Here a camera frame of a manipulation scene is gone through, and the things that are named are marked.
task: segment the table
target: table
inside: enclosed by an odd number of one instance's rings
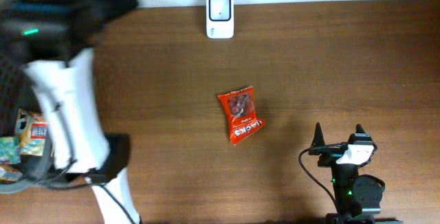
[[[131,135],[145,223],[304,223],[334,212],[298,165],[357,123],[379,149],[360,173],[387,186],[379,217],[440,219],[440,0],[239,5],[235,35],[206,37],[204,7],[138,10],[96,50],[102,127]],[[233,146],[217,94],[254,86],[267,125]],[[305,157],[331,187],[329,169]],[[1,196],[3,223],[101,223],[90,189]]]

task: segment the packet image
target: packet image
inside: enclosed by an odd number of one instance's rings
[[[226,112],[231,142],[235,145],[262,128],[266,121],[256,117],[254,87],[218,96]]]
[[[0,138],[0,164],[20,163],[20,140],[18,137]]]
[[[23,173],[17,169],[8,165],[0,165],[0,181],[17,182],[22,176]]]
[[[15,135],[20,137],[21,155],[43,155],[47,134],[47,122],[40,113],[19,109]]]

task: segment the gray basket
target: gray basket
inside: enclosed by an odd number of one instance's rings
[[[39,105],[25,74],[6,58],[0,56],[0,136],[13,136],[18,110],[39,112]],[[23,173],[16,183],[0,183],[0,193],[20,192],[35,185],[52,165],[52,143],[46,139],[43,156],[21,156],[14,167]]]

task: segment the red packet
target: red packet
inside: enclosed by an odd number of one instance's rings
[[[219,95],[228,117],[231,142],[235,145],[266,124],[256,118],[254,87]]]

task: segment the snack bag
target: snack bag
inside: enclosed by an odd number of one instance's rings
[[[19,109],[16,118],[15,135],[20,137],[21,155],[43,155],[47,122],[43,115]]]
[[[0,181],[17,182],[22,176],[23,173],[17,169],[7,165],[0,165]]]
[[[228,117],[231,142],[235,145],[266,124],[256,118],[254,87],[219,95]]]
[[[20,140],[18,137],[0,138],[0,164],[20,163]]]

